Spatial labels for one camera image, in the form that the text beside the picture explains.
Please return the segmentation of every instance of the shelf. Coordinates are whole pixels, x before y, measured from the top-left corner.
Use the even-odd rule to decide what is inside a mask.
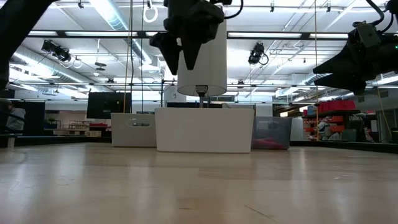
[[[326,116],[339,116],[339,115],[351,115],[351,114],[357,114],[360,113],[360,110],[338,110],[338,111],[327,111],[323,113],[319,113],[318,117],[319,118],[324,118]],[[317,115],[307,115],[303,116],[302,118],[316,118]]]

